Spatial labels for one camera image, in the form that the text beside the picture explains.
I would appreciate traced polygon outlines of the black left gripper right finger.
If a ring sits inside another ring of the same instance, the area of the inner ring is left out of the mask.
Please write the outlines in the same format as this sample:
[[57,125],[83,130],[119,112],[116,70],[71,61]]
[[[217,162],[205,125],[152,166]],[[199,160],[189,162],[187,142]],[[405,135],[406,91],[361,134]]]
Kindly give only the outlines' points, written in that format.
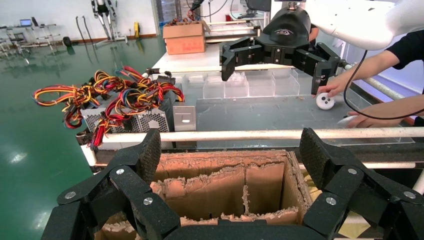
[[348,149],[323,142],[304,128],[299,153],[321,194],[303,224],[332,240],[349,212],[383,231],[385,240],[424,237],[424,198],[417,191],[367,168]]

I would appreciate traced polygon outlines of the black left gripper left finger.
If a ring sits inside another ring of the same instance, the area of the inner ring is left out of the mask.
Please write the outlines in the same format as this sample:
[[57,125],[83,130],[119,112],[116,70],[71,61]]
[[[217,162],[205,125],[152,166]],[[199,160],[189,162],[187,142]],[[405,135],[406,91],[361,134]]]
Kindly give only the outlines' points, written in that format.
[[150,129],[141,143],[122,148],[99,173],[57,197],[59,240],[92,240],[122,213],[145,240],[163,240],[181,226],[180,217],[151,188],[161,157],[161,136]]

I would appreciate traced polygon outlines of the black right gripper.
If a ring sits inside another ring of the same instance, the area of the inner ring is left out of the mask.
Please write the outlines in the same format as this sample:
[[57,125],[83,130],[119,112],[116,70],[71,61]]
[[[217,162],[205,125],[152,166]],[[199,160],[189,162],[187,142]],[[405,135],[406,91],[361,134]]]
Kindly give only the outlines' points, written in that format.
[[312,77],[312,95],[325,86],[336,74],[340,57],[327,45],[318,42],[315,50],[309,52],[311,20],[308,13],[296,7],[279,10],[261,35],[254,39],[242,37],[224,42],[221,47],[221,79],[226,82],[235,68],[261,62],[292,65]]

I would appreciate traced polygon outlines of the person's right hand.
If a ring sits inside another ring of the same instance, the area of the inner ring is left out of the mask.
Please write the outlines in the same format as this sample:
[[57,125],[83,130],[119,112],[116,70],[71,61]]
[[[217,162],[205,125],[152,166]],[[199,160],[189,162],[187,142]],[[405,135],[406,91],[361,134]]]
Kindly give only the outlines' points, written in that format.
[[348,84],[350,75],[341,74],[337,77],[332,78],[327,85],[320,86],[317,90],[316,96],[322,93],[326,93],[327,97],[332,98],[335,95],[344,91]]

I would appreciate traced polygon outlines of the person's left hand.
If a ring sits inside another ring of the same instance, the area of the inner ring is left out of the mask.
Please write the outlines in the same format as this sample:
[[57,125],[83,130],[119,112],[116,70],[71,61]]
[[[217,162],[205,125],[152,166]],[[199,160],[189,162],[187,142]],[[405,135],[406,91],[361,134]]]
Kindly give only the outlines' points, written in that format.
[[348,117],[351,118],[346,125],[346,128],[370,128],[372,126],[377,126],[379,120],[373,119],[364,115],[361,115],[357,112],[350,111],[348,112]]

